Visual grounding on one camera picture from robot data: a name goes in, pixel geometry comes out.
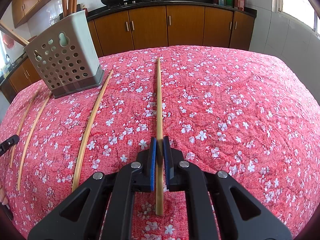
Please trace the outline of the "person's left hand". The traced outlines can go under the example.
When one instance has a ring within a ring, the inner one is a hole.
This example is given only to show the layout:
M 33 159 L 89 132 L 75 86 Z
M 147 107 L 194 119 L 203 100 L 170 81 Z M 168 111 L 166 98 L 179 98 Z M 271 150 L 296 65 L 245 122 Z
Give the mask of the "person's left hand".
M 0 187 L 0 202 L 4 206 L 6 206 L 9 202 L 6 190 L 3 185 L 1 185 L 1 187 Z

